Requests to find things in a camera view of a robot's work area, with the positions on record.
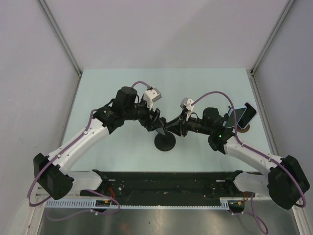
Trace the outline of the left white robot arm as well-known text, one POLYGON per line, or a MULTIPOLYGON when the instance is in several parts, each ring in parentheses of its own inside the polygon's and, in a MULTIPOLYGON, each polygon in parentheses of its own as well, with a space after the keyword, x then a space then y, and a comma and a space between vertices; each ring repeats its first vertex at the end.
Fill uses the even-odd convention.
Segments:
POLYGON ((136 89, 122 87, 108 104, 91 111, 87 125, 66 144, 46 156, 38 154, 33 160, 35 182, 55 200, 65 197, 71 190, 92 190, 96 195, 104 195, 108 183, 100 172, 72 171, 72 167, 127 120, 138 120, 148 131, 164 127, 160 110, 153 109, 154 102, 161 99, 161 93, 156 88, 149 88, 139 102, 135 101, 137 97, 136 89))

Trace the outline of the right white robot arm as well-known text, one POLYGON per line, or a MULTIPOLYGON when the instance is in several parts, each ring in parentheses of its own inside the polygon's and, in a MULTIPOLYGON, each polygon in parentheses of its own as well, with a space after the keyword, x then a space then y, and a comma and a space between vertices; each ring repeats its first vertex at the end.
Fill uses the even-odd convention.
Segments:
POLYGON ((270 197, 287 210, 306 206, 304 194, 310 184, 295 157, 265 153, 239 140, 232 129, 223 127, 223 117, 216 108, 206 108, 202 118, 192 118, 187 113, 187 109, 183 109, 165 125, 165 130, 182 137, 189 131, 208 135, 208 143, 214 151, 234 157, 258 171, 258 174, 236 171, 233 180, 225 184, 230 196, 247 191, 270 197))

